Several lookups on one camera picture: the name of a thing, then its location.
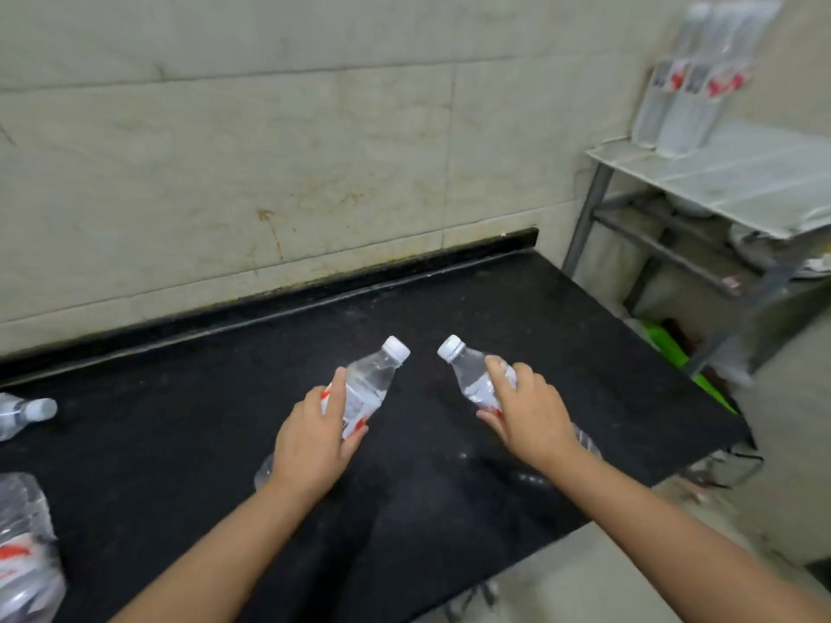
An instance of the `forearm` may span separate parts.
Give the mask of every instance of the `forearm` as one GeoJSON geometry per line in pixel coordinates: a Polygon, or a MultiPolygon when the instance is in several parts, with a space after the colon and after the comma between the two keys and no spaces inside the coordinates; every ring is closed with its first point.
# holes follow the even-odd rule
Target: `forearm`
{"type": "Polygon", "coordinates": [[[312,503],[265,486],[147,586],[110,623],[228,623],[312,503]]]}
{"type": "Polygon", "coordinates": [[[584,450],[546,474],[629,555],[686,623],[828,621],[752,555],[584,450]]]}

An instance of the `black table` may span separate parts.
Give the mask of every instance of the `black table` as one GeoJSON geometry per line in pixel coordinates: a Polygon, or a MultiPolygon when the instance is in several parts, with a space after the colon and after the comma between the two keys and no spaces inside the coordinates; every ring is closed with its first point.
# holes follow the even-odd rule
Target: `black table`
{"type": "MultiPolygon", "coordinates": [[[[352,278],[335,302],[342,283],[315,287],[305,308],[290,293],[248,303],[237,316],[291,310],[9,388],[60,405],[53,422],[0,444],[0,470],[34,473],[52,508],[70,583],[57,620],[96,623],[127,603],[253,491],[292,404],[389,334],[410,359],[240,620],[406,621],[587,522],[556,490],[522,482],[474,418],[435,354],[449,334],[528,362],[604,457],[647,485],[744,437],[740,418],[539,254],[493,244],[456,252],[449,269],[435,270],[445,256],[415,274],[352,278]]],[[[193,319],[223,324],[234,311],[193,319]]]]}

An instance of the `white shelf top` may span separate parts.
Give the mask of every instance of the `white shelf top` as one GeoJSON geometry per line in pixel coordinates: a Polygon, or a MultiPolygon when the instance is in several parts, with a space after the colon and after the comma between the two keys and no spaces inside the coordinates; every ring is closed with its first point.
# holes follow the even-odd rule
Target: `white shelf top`
{"type": "Polygon", "coordinates": [[[831,139],[819,135],[736,120],[683,159],[659,157],[627,139],[587,153],[774,238],[831,225],[831,139]]]}

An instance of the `gray wall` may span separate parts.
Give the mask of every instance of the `gray wall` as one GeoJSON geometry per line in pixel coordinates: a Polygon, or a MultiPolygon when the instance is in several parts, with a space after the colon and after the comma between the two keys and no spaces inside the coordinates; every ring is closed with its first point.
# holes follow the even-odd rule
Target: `gray wall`
{"type": "MultiPolygon", "coordinates": [[[[0,353],[531,225],[560,261],[690,1],[3,0],[0,353]]],[[[737,113],[827,130],[828,6],[737,113]]]]}

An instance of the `human hand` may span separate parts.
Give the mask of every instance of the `human hand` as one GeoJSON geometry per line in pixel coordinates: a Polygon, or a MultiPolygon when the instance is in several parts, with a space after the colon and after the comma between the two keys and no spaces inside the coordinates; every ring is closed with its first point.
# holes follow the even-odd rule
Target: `human hand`
{"type": "Polygon", "coordinates": [[[488,356],[484,364],[502,404],[502,416],[484,410],[476,416],[493,429],[508,450],[542,473],[566,462],[561,459],[570,459],[575,449],[581,450],[563,399],[545,378],[525,363],[517,363],[514,388],[499,357],[488,356]]]}
{"type": "Polygon", "coordinates": [[[369,428],[364,425],[345,440],[343,408],[347,401],[347,371],[338,367],[324,415],[321,396],[326,387],[315,387],[292,409],[274,446],[274,466],[266,484],[296,494],[299,500],[319,501],[347,469],[369,428]]]}

